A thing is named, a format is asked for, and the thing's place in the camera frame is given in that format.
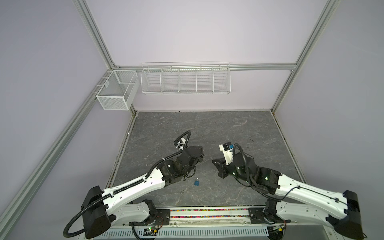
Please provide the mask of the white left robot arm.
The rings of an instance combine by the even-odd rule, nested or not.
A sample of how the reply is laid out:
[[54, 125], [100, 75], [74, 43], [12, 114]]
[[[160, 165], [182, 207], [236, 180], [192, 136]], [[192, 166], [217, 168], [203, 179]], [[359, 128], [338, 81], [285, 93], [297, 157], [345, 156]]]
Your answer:
[[124, 214], [122, 207], [136, 199], [171, 184], [185, 181], [190, 172], [195, 172], [196, 165], [204, 158], [203, 147], [186, 147], [168, 157], [157, 161], [143, 176], [116, 187], [102, 190], [95, 186], [88, 190], [81, 205], [81, 218], [86, 239], [95, 238], [106, 232], [119, 220], [146, 222], [154, 217], [156, 210], [151, 201], [143, 201], [141, 216]]

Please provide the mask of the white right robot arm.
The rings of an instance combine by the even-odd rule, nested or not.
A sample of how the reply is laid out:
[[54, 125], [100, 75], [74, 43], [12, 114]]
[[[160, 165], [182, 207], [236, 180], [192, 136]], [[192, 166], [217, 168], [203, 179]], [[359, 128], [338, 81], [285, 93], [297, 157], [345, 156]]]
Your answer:
[[322, 190], [284, 175], [273, 169], [259, 167], [253, 158], [241, 153], [228, 153], [212, 161], [222, 179], [232, 176], [247, 188], [258, 192], [268, 201], [264, 221], [268, 224], [297, 221], [334, 228], [349, 239], [363, 240], [359, 198], [357, 193]]

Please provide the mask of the blue padlock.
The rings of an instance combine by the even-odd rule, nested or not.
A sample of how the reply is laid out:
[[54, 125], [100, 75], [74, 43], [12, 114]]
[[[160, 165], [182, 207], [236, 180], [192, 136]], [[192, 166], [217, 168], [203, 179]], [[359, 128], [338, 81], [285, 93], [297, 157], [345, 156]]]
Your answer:
[[200, 181], [198, 178], [195, 179], [195, 182], [194, 182], [194, 186], [199, 186], [200, 185]]

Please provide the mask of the white mesh box basket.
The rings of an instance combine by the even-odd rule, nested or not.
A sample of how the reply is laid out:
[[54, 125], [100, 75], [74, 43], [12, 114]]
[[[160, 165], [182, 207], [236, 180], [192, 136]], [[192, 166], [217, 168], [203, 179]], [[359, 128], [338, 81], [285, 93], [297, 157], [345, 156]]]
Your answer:
[[112, 70], [96, 97], [104, 110], [129, 111], [139, 86], [136, 71]]

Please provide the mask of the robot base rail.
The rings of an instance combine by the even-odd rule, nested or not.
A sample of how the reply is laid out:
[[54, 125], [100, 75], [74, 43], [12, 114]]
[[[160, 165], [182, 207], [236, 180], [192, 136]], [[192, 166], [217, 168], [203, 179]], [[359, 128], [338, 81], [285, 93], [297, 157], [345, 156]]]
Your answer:
[[268, 223], [262, 206], [158, 208], [152, 224], [118, 224], [98, 240], [203, 240], [277, 239], [287, 222]]

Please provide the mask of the aluminium enclosure frame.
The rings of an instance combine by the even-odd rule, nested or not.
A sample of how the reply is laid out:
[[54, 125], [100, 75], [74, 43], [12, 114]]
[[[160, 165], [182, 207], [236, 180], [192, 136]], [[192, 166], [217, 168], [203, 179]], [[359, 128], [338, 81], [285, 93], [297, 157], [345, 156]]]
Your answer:
[[[114, 70], [120, 70], [121, 67], [113, 66], [110, 55], [107, 53], [107, 48], [92, 17], [90, 9], [85, 1], [74, 1], [75, 8], [77, 9], [81, 19], [83, 20], [91, 38], [96, 44], [99, 52], [101, 53], [104, 61], [107, 64], [108, 70], [100, 79], [100, 83], [105, 83], [109, 74]], [[276, 102], [273, 105], [272, 111], [275, 112], [282, 102], [283, 97], [287, 93], [289, 85], [296, 77], [299, 69], [303, 66], [305, 60], [310, 55], [311, 50], [322, 34], [324, 28], [328, 24], [333, 13], [339, 6], [340, 1], [327, 1], [324, 9], [322, 10], [317, 23], [311, 32], [311, 35], [303, 48], [298, 60], [295, 63], [289, 64], [215, 64], [215, 65], [180, 65], [182, 70], [207, 70], [207, 69], [222, 69], [227, 67], [231, 71], [261, 71], [261, 70], [290, 70], [291, 74], [283, 86], [282, 91], [279, 93]], [[60, 133], [58, 138], [54, 141], [53, 145], [49, 148], [41, 162], [35, 168], [28, 180], [25, 182], [20, 191], [16, 194], [9, 206], [6, 208], [1, 216], [1, 239], [5, 240], [13, 228], [17, 224], [20, 217], [23, 215], [32, 199], [37, 194], [38, 190], [52, 171], [53, 167], [71, 142], [77, 131], [83, 124], [84, 120], [89, 115], [95, 102], [96, 95], [101, 89], [96, 86], [93, 92], [87, 97], [85, 102], [67, 124], [65, 129]]]

